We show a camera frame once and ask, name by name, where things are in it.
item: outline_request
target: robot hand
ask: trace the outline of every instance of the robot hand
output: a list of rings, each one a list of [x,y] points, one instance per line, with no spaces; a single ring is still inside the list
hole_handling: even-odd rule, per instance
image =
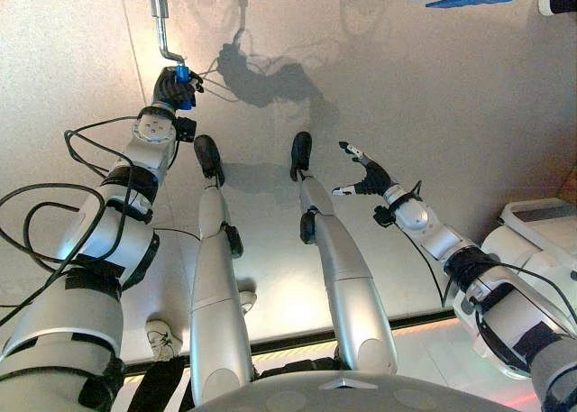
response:
[[[154,85],[153,103],[164,103],[174,111],[197,105],[195,93],[203,93],[202,78],[184,65],[166,67]]]
[[[389,173],[367,154],[355,148],[349,142],[339,142],[339,146],[346,153],[353,156],[353,162],[360,162],[364,166],[367,175],[361,182],[335,188],[333,196],[350,196],[352,194],[378,194],[379,196],[384,196],[385,191],[395,185]]]

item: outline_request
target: blue panel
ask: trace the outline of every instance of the blue panel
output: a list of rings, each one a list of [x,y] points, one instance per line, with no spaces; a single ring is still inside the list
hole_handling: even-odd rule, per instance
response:
[[[427,8],[455,8],[458,6],[481,5],[481,4],[500,4],[510,2],[511,0],[439,0],[426,4]]]

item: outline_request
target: robot leg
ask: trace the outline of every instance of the robot leg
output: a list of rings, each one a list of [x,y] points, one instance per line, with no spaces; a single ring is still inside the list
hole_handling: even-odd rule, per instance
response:
[[[352,370],[393,374],[397,352],[371,272],[312,176],[301,182],[301,238],[316,243],[339,352]]]
[[[233,256],[242,245],[220,188],[208,185],[200,200],[200,250],[192,291],[190,361],[192,395],[200,406],[253,377],[251,348],[241,310]]]

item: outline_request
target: blue object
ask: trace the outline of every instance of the blue object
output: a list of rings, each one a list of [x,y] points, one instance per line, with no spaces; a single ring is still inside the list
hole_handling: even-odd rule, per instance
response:
[[[481,4],[500,4],[510,2],[511,0],[439,0],[425,5],[427,8],[455,8],[459,6],[481,5]]]
[[[174,72],[177,74],[177,83],[188,83],[190,81],[190,74],[186,65],[177,65]],[[192,108],[192,101],[187,100],[179,104],[180,110],[190,110]]]

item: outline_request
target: white floor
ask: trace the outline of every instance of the white floor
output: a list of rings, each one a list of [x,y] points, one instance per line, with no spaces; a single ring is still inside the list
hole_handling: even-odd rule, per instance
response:
[[[539,412],[540,405],[530,380],[512,380],[504,376],[471,348],[471,341],[455,319],[394,331],[398,351],[398,374],[426,380],[489,398],[523,412]],[[288,362],[333,356],[336,342],[265,355],[252,361],[259,372],[281,367]],[[179,410],[188,383],[185,370],[182,381],[166,407]],[[113,412],[127,410],[142,377],[129,378],[121,389]]]

